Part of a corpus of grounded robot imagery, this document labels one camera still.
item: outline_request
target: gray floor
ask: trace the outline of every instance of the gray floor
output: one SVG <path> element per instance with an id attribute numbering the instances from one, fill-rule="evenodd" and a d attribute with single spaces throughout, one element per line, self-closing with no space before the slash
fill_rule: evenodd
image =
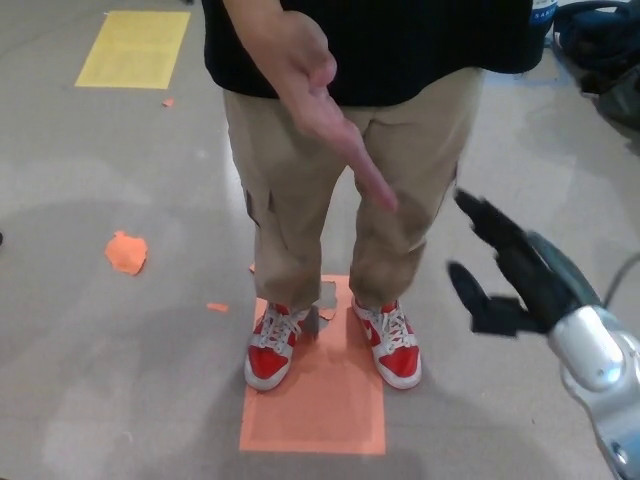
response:
<path id="1" fill-rule="evenodd" d="M 181 8 L 0 6 L 1 477 L 609 478 L 545 344 L 468 332 L 445 261 L 463 260 L 490 289 L 505 285 L 451 201 L 406 298 L 429 374 L 414 391 L 385 392 L 387 455 L 239 453 L 252 227 L 220 92 L 202 65 L 200 9 L 169 92 L 176 105 L 163 109 L 167 92 L 73 88 L 103 12 L 123 7 Z M 639 153 L 640 139 L 572 86 L 488 82 L 461 184 L 553 238 L 602 291 L 640 249 Z M 347 273 L 355 207 L 345 177 L 326 273 Z M 121 229 L 150 243 L 137 278 L 102 255 Z M 632 329 L 638 286 L 640 272 L 615 302 Z M 207 302 L 231 311 L 212 315 Z"/>

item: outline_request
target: metal robot arm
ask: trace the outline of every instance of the metal robot arm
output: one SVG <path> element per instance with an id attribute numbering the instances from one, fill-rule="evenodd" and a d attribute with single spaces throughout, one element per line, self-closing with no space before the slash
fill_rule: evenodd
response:
<path id="1" fill-rule="evenodd" d="M 449 276 L 471 313 L 471 330 L 544 335 L 614 478 L 640 480 L 640 342 L 551 242 L 524 231 L 486 200 L 463 190 L 455 199 L 476 235 L 494 248 L 498 268 L 520 297 L 487 296 L 465 267 L 450 262 Z"/>

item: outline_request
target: red and white sneaker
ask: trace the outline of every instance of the red and white sneaker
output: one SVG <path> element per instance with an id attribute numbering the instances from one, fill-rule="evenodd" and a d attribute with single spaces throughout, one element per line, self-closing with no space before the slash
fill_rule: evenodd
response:
<path id="1" fill-rule="evenodd" d="M 370 310 L 354 298 L 353 311 L 362 322 L 382 378 L 400 390 L 415 387 L 422 377 L 420 347 L 400 304 Z"/>
<path id="2" fill-rule="evenodd" d="M 309 310 L 291 314 L 280 305 L 269 304 L 260 323 L 251 334 L 244 377 L 259 391 L 275 388 L 291 366 L 296 341 Z"/>

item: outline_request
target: black cable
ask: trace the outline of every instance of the black cable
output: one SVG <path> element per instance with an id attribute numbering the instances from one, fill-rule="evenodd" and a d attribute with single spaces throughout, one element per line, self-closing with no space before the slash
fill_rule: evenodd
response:
<path id="1" fill-rule="evenodd" d="M 640 252 L 633 254 L 626 262 L 622 264 L 622 267 L 616 272 L 611 281 L 611 285 L 607 290 L 607 294 L 604 297 L 604 308 L 609 308 L 611 305 L 611 301 L 613 297 L 618 291 L 618 288 L 622 284 L 622 281 L 626 278 L 631 269 L 637 264 L 640 263 Z"/>

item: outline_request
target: pant leg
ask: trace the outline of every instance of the pant leg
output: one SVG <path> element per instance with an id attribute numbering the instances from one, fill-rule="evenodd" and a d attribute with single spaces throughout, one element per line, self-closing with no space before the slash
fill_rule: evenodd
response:
<path id="1" fill-rule="evenodd" d="M 411 285 L 426 233 L 454 181 L 478 109 L 482 72 L 464 69 L 398 106 L 378 109 L 365 132 L 374 161 L 398 195 L 393 215 L 363 196 L 356 221 L 351 289 L 379 307 Z"/>
<path id="2" fill-rule="evenodd" d="M 320 297 L 320 236 L 345 165 L 301 135 L 279 101 L 232 92 L 224 99 L 233 160 L 256 224 L 256 293 L 302 310 Z"/>

